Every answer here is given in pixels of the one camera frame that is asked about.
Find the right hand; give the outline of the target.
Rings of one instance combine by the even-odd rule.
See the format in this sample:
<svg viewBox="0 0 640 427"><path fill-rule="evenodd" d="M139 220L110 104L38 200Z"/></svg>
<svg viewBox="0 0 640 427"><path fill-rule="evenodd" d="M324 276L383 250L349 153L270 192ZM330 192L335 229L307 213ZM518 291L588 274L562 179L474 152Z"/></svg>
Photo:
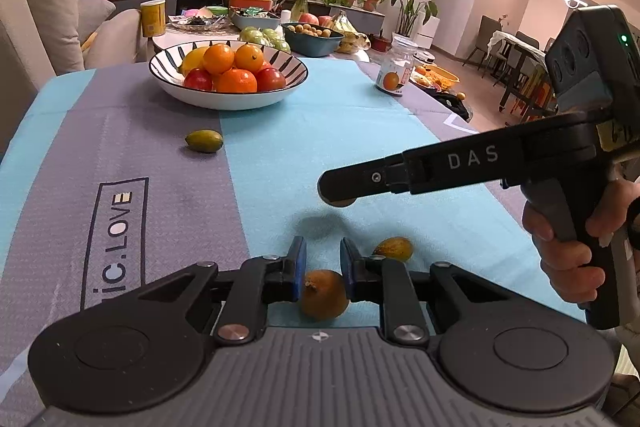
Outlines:
<svg viewBox="0 0 640 427"><path fill-rule="evenodd" d="M638 183L624 179L612 181L598 208L586 221L587 232L597 239L607 239L625 224L627 209L638 197ZM541 270L564 301L583 305L598 297L605 273L598 267L590 267L591 251L587 245L560 242L548 220L530 202L525 204L522 225L532 236Z"/></svg>

